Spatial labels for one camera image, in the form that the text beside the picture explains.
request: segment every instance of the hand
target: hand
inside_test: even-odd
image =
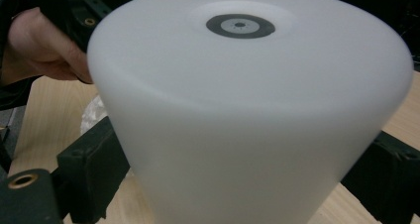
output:
[[[86,54],[39,8],[24,11],[13,20],[2,73],[1,85],[38,75],[92,83]]]

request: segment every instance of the person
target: person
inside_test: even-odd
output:
[[[39,76],[92,83],[86,54],[39,8],[13,19],[3,53],[0,110],[24,105]]]

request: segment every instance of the white lamp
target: white lamp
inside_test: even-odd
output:
[[[135,0],[92,76],[157,224],[302,224],[403,100],[412,61],[337,0]]]

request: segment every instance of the wooden table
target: wooden table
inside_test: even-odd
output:
[[[56,168],[55,155],[79,136],[81,115],[97,94],[93,85],[41,78],[34,83],[10,174],[30,169]],[[383,129],[420,150],[420,73],[406,101]],[[99,223],[151,224],[142,191],[128,174]],[[67,217],[64,223],[71,223]],[[340,184],[309,221],[310,224],[378,223]],[[414,217],[412,223],[420,224]]]

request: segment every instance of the rounded top surface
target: rounded top surface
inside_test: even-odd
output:
[[[275,30],[242,39],[206,27],[231,14]],[[259,29],[234,24],[244,22]],[[182,106],[265,110],[403,96],[412,64],[388,26],[337,0],[135,0],[100,23],[88,60],[99,90],[113,83]]]

